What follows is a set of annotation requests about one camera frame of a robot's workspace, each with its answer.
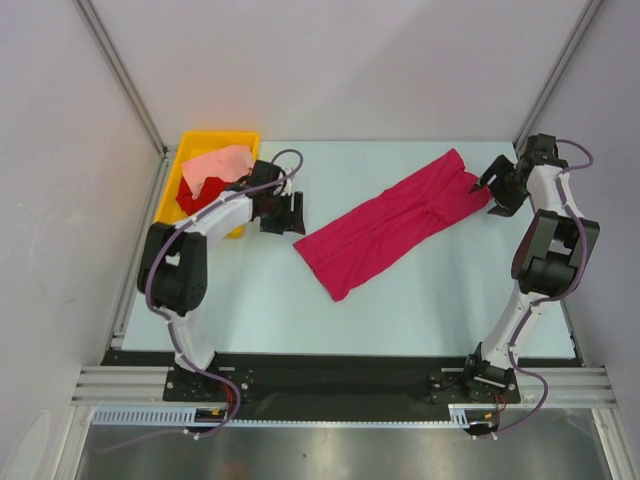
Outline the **magenta t shirt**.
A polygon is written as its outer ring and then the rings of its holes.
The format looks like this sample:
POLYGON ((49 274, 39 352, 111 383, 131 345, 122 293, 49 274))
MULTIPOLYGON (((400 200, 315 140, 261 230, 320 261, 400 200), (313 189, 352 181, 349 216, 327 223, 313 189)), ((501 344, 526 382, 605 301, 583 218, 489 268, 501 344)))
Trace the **magenta t shirt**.
POLYGON ((427 238, 483 209, 489 190, 454 149, 294 243, 331 299, 381 274, 427 238))

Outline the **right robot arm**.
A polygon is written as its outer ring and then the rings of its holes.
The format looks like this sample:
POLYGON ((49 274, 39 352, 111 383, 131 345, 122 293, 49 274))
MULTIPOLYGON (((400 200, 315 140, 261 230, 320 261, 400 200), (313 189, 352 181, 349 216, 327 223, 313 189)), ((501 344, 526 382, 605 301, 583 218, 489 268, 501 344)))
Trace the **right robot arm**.
POLYGON ((554 303, 579 285, 600 234, 577 207, 569 180, 574 166, 559 155, 560 139, 527 138, 517 162, 497 157, 472 186, 488 191, 490 214, 513 216, 526 202, 533 219, 512 261, 514 287, 497 324, 465 361, 460 384, 474 402, 513 391, 522 347, 554 303))

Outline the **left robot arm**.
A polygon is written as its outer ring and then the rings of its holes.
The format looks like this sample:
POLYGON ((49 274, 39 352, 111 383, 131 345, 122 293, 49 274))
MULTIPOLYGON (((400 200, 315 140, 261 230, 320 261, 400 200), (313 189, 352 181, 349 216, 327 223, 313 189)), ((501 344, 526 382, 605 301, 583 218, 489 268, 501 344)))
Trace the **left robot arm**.
POLYGON ((198 312, 207 295, 208 253, 254 220, 264 233, 305 234, 303 193, 291 189, 302 162, 285 169, 258 160, 249 175, 195 214, 174 224, 155 222, 147 231, 137 289, 147 308, 163 318, 176 363, 190 370, 185 385, 199 399, 214 397, 221 387, 220 374, 209 368, 216 348, 198 312))

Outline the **light pink t shirt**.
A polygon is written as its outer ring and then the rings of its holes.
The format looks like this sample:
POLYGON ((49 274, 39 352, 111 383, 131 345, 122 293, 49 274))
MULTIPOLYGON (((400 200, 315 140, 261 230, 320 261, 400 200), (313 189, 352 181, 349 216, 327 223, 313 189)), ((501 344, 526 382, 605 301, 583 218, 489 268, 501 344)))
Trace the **light pink t shirt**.
POLYGON ((198 155, 182 164, 182 176, 194 194, 198 194, 207 177, 233 183, 251 173, 254 158, 247 146, 231 145, 198 155))

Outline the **red t shirt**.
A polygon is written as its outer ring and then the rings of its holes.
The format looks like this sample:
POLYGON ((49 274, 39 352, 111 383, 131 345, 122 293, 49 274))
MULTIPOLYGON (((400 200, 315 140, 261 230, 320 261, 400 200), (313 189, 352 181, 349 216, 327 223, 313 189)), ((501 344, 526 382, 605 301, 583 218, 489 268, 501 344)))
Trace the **red t shirt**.
POLYGON ((198 194, 194 194, 184 178, 180 180, 176 202, 180 209, 191 216, 214 202, 229 185, 218 177, 207 177, 198 194))

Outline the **yellow plastic bin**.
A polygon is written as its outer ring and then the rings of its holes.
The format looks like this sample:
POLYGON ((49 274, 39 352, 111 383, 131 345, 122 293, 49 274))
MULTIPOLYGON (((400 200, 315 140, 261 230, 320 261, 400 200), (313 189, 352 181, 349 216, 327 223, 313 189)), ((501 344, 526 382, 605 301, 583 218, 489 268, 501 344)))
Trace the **yellow plastic bin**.
POLYGON ((186 219, 188 212, 177 200, 180 192, 187 193, 183 182, 182 167, 185 162, 201 155, 217 152, 230 146, 242 146, 256 160, 260 147, 260 135, 248 131, 188 131, 183 134, 173 165, 170 167, 166 186, 156 209, 156 222, 175 223, 186 219))

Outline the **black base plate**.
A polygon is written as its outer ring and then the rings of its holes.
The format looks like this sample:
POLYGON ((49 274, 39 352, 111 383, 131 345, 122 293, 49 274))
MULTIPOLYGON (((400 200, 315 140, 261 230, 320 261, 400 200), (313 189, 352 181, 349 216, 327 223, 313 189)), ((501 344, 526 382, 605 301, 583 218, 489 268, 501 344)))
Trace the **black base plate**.
POLYGON ((520 389, 474 402, 460 384, 460 357, 376 357, 341 355, 220 354, 212 378, 176 364, 169 352, 110 350, 102 366, 171 367, 178 395, 187 403, 233 404, 253 415, 327 412, 348 415, 373 410, 423 412, 428 405, 515 406, 520 389))

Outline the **right aluminium frame post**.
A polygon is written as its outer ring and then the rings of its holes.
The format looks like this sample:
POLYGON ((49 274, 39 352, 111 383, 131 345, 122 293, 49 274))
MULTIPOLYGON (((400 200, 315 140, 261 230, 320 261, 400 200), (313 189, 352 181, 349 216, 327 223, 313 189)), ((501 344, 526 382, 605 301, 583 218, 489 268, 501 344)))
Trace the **right aluminium frame post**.
POLYGON ((608 1, 605 0, 589 0, 585 3, 556 60, 552 64, 552 68, 546 76, 541 90, 537 94, 512 141, 512 146, 516 152, 519 152, 523 148, 527 138, 534 132, 534 128, 548 107, 557 88, 569 71, 583 43, 607 4, 608 1))

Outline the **aluminium frame post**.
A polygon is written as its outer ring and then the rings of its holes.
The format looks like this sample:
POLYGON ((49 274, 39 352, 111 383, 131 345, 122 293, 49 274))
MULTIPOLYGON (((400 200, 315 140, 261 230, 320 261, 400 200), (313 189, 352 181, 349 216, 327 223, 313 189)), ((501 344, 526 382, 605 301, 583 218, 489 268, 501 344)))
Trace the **aluminium frame post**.
POLYGON ((84 22, 124 99, 131 108, 154 151, 161 159, 164 159, 170 148, 162 139, 159 129, 94 2, 90 0, 73 0, 72 4, 84 22))
POLYGON ((605 0, 589 0, 585 3, 556 60, 552 64, 552 68, 546 76, 541 90, 537 94, 512 141, 512 146, 516 152, 519 152, 523 148, 527 138, 534 132, 534 128, 548 107, 557 88, 569 71, 583 43, 607 4, 608 1, 605 0))

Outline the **left aluminium frame post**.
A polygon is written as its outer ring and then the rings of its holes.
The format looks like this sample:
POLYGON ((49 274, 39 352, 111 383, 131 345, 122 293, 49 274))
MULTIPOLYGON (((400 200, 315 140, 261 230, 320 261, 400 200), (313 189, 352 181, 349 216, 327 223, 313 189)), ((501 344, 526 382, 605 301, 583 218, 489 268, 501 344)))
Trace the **left aluminium frame post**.
POLYGON ((131 108, 154 151, 161 159, 164 159, 170 148, 162 139, 159 129, 94 2, 90 0, 73 0, 72 4, 84 22, 124 99, 131 108))

